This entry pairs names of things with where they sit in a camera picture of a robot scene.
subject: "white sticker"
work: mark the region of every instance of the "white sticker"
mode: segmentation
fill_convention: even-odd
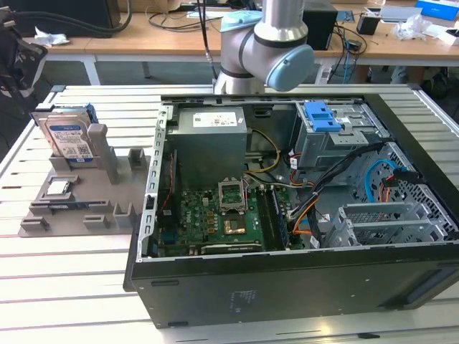
[[[347,117],[336,117],[335,121],[337,123],[350,123],[351,122]]]
[[[319,223],[320,223],[320,222],[330,222],[330,221],[331,221],[330,218],[331,218],[331,217],[330,217],[330,214],[324,214],[324,215],[318,220],[318,222],[319,222]]]
[[[311,235],[311,245],[315,249],[318,249],[321,246],[321,243],[318,242],[318,240],[314,236]]]
[[[195,113],[193,127],[237,127],[236,113]]]
[[[290,158],[290,167],[294,170],[298,170],[298,161],[296,158]]]
[[[57,147],[66,159],[77,162],[93,159],[93,152],[81,138],[83,131],[79,125],[51,125],[49,129]]]

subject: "floor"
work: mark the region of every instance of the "floor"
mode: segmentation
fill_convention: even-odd
[[[97,65],[100,80],[103,85],[205,85],[212,78],[207,63],[186,62],[156,62],[150,64],[151,79],[143,76],[143,69],[139,62],[99,62]],[[312,70],[306,83],[314,83],[316,70]],[[383,71],[381,67],[372,68],[372,83],[390,83],[392,68]],[[437,100],[439,105],[452,115],[459,105],[459,81],[451,78],[451,90],[444,99]],[[330,83],[341,84],[342,77],[333,76]],[[79,62],[47,62],[42,77],[36,83],[35,97],[43,100],[52,85],[89,85],[85,69]],[[15,104],[7,97],[0,95],[0,160],[8,152],[9,147],[22,132],[28,123],[28,118],[22,118]]]

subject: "gray power supply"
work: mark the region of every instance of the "gray power supply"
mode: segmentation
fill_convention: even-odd
[[[214,188],[225,178],[241,178],[247,146],[242,107],[180,109],[168,139],[181,148],[177,162],[186,176],[184,188]]]

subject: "blue drive bay latch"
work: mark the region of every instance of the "blue drive bay latch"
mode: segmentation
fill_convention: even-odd
[[[311,127],[316,132],[339,132],[341,126],[333,118],[324,102],[305,102],[304,113],[308,116]]]

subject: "blue cable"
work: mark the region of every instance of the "blue cable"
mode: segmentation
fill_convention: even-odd
[[[346,54],[346,59],[344,60],[344,76],[343,76],[343,84],[346,83],[346,78],[347,78],[347,70],[349,68],[349,43],[346,40],[346,48],[347,48],[347,54]]]
[[[392,167],[392,169],[396,169],[397,168],[397,165],[395,165],[394,161],[390,161],[390,160],[386,160],[386,159],[380,159],[380,160],[376,161],[373,165],[371,165],[370,168],[368,169],[368,171],[366,171],[364,185],[365,185],[366,197],[368,198],[368,202],[370,202],[370,203],[374,203],[374,197],[373,197],[373,194],[372,194],[372,190],[370,189],[370,174],[372,174],[372,171],[374,170],[374,168],[376,166],[378,166],[380,163],[386,163],[387,165]]]

